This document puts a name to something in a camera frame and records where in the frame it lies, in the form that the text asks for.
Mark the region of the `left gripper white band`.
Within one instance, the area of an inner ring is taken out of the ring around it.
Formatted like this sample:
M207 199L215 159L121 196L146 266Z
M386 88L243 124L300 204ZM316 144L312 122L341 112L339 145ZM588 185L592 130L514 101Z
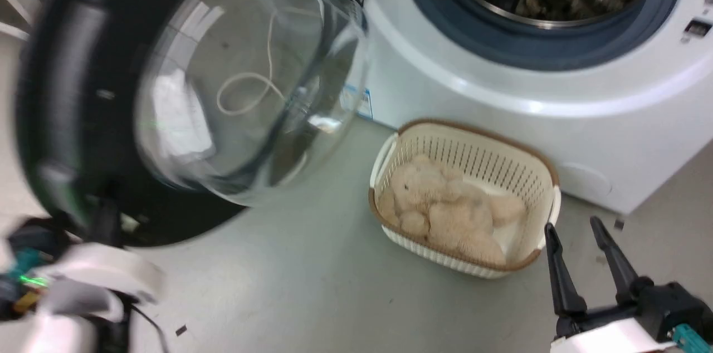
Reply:
M31 310L46 316L123 320L137 302L155 304L165 289L158 266L123 242L122 212L102 197L89 242L74 242L48 219L28 218L8 236L14 265L2 274L2 321Z

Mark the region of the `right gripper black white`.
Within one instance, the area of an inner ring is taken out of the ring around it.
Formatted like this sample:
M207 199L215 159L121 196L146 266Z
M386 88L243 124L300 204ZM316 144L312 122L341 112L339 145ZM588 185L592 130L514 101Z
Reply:
M557 321L552 352L710 352L711 307L680 283L653 284L636 272L601 219L590 217L616 287L617 304L588 309L563 259L554 224L544 227Z

